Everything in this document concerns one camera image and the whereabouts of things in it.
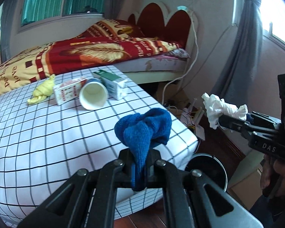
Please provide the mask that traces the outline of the person right hand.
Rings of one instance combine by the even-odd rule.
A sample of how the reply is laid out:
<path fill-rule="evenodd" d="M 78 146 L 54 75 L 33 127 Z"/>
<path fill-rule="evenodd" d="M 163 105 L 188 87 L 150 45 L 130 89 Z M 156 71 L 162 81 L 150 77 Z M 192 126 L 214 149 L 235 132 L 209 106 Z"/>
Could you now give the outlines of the person right hand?
<path fill-rule="evenodd" d="M 285 161 L 264 155 L 260 187 L 265 197 L 285 196 Z"/>

